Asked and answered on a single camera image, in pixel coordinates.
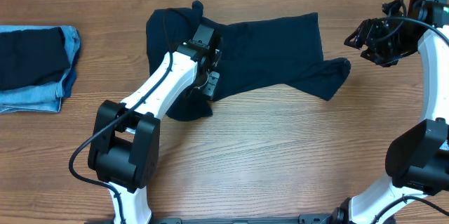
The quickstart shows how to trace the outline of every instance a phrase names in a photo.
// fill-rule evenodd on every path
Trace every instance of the wooden surface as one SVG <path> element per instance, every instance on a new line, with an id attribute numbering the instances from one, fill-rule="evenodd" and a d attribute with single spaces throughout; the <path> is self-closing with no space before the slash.
<path id="1" fill-rule="evenodd" d="M 420 57 L 385 69 L 343 41 L 362 20 L 382 16 L 382 2 L 392 0 L 201 1 L 205 16 L 224 24 L 316 11 L 325 59 L 350 59 L 351 74 L 329 102 L 277 85 L 216 102 L 207 119 L 164 118 L 158 171 L 148 192 L 156 217 L 332 212 L 379 178 L 390 142 L 418 122 Z M 0 0 L 2 24 L 73 25 L 83 41 L 79 78 L 61 113 L 0 116 L 0 223 L 112 217 L 109 193 L 73 178 L 69 157 L 92 133 L 99 105 L 120 101 L 149 76 L 145 23 L 153 10 L 192 2 Z M 75 168 L 95 178 L 87 151 Z M 447 196 L 442 192 L 430 200 L 449 209 Z M 448 222 L 418 203 L 397 218 L 399 223 Z"/>

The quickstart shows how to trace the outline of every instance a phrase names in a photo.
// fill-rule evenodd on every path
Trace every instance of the black cable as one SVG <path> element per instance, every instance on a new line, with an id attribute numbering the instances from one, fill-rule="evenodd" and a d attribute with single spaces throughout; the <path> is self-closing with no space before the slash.
<path id="1" fill-rule="evenodd" d="M 109 123 L 107 126 L 105 126 L 104 128 L 102 128 L 101 130 L 99 130 L 97 133 L 95 133 L 93 136 L 91 136 L 89 139 L 87 139 L 83 144 L 81 144 L 72 154 L 72 156 L 70 157 L 69 160 L 69 171 L 70 173 L 75 177 L 78 178 L 79 180 L 83 181 L 83 182 L 87 182 L 93 185 L 99 185 L 102 187 L 105 187 L 109 190 L 111 190 L 112 192 L 114 192 L 115 197 L 117 198 L 117 202 L 119 203 L 119 214 L 120 214 L 120 219 L 121 219 L 121 224 L 126 224 L 126 219 L 124 217 L 123 214 L 123 203 L 121 201 L 120 198 L 120 193 L 119 191 L 113 187 L 112 185 L 108 184 L 108 183 L 104 183 L 101 181 L 97 181 L 97 180 L 93 180 L 90 178 L 85 178 L 81 175 L 79 175 L 73 167 L 74 161 L 76 159 L 76 156 L 85 148 L 87 147 L 87 145 L 89 145 L 92 141 L 94 141 L 96 138 L 98 138 L 99 136 L 101 136 L 106 130 L 109 130 L 110 128 L 119 125 L 127 116 L 129 116 L 131 114 L 131 112 L 134 112 L 134 110 L 139 107 L 153 92 L 154 90 L 156 90 L 163 82 L 163 80 L 167 77 L 168 73 L 170 73 L 172 65 L 173 65 L 173 51 L 171 49 L 171 45 L 170 42 L 168 41 L 168 35 L 167 35 L 167 29 L 166 29 L 166 13 L 169 11 L 173 11 L 175 13 L 180 14 L 189 24 L 190 20 L 183 14 L 181 13 L 179 10 L 173 9 L 173 8 L 167 8 L 162 15 L 162 29 L 163 29 L 163 35 L 166 38 L 166 43 L 167 43 L 167 47 L 168 47 L 168 52 L 170 53 L 170 62 L 168 63 L 168 67 L 166 72 L 163 74 L 163 76 L 161 77 L 161 79 L 159 81 L 157 81 L 157 83 L 145 94 L 141 97 L 141 99 L 139 99 L 139 101 L 132 106 L 130 109 L 128 109 L 125 113 L 123 113 L 121 116 L 117 117 L 114 121 L 112 121 L 111 123 Z"/>
<path id="2" fill-rule="evenodd" d="M 401 203 L 401 202 L 407 202 L 407 200 L 409 199 L 413 199 L 419 202 L 422 202 L 424 204 L 426 204 L 427 206 L 430 206 L 431 208 L 439 211 L 440 213 L 444 214 L 445 216 L 449 217 L 449 211 L 446 211 L 444 209 L 442 209 L 441 207 L 435 205 L 434 203 L 427 201 L 425 199 L 421 199 L 420 197 L 415 197 L 415 196 L 402 196 L 402 198 L 397 199 L 395 201 L 393 201 L 392 203 L 390 203 L 388 206 L 386 206 L 384 209 L 382 209 L 379 214 L 376 215 L 376 217 L 374 218 L 374 220 L 372 221 L 371 224 L 376 224 L 379 219 L 386 213 L 388 212 L 388 210 L 392 209 L 393 207 L 395 207 L 397 204 Z"/>
<path id="3" fill-rule="evenodd" d="M 427 29 L 430 29 L 433 32 L 435 32 L 449 46 L 449 39 L 442 32 L 440 32 L 438 29 L 436 29 L 435 27 L 432 27 L 431 25 L 429 25 L 429 24 L 427 24 L 425 22 L 422 22 L 422 21 L 419 21 L 419 20 L 415 20 L 415 19 L 412 19 L 412 18 L 406 18 L 406 17 L 385 17 L 385 18 L 379 18 L 377 20 L 380 20 L 380 21 L 383 21 L 383 20 L 402 20 L 402 21 L 413 22 L 416 25 L 420 25 L 422 27 L 426 27 Z"/>
<path id="4" fill-rule="evenodd" d="M 403 17 L 407 17 L 407 6 L 404 4 L 403 1 L 401 2 L 401 5 L 402 5 L 402 8 L 403 8 L 403 10 L 404 10 Z M 389 37 L 393 36 L 395 33 L 397 33 L 397 32 L 399 31 L 399 28 L 402 27 L 402 24 L 403 24 L 403 23 L 404 23 L 404 21 L 402 21 L 401 24 L 399 24 L 399 26 L 397 26 L 397 27 L 393 30 L 393 32 L 390 32 L 390 33 L 388 33 L 387 35 L 385 35 L 384 37 L 381 37 L 381 38 L 379 38 L 379 39 L 375 39 L 375 40 L 373 40 L 373 42 L 381 42 L 381 41 L 384 41 L 384 40 L 388 39 Z"/>

